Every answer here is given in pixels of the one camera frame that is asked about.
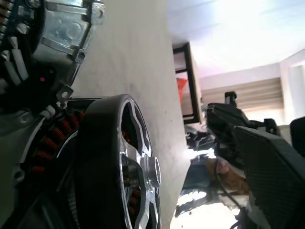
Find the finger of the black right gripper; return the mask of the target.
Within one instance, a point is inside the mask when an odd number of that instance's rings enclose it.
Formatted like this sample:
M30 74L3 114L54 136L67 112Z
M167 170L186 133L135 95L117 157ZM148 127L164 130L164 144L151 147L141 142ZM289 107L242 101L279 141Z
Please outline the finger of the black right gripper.
M187 132L186 142L189 149L209 150L214 148L214 139L208 132Z

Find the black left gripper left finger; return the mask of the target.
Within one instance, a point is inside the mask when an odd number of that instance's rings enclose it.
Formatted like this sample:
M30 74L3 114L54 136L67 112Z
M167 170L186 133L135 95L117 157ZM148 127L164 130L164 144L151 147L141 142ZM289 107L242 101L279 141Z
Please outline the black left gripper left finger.
M15 229L79 229L74 186L17 195Z

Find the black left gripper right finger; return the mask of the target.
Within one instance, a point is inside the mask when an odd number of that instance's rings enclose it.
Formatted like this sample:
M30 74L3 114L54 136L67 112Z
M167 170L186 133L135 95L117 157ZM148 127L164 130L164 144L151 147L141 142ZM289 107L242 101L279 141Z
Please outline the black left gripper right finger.
M282 137L238 126L246 180L273 229L305 227L305 159Z

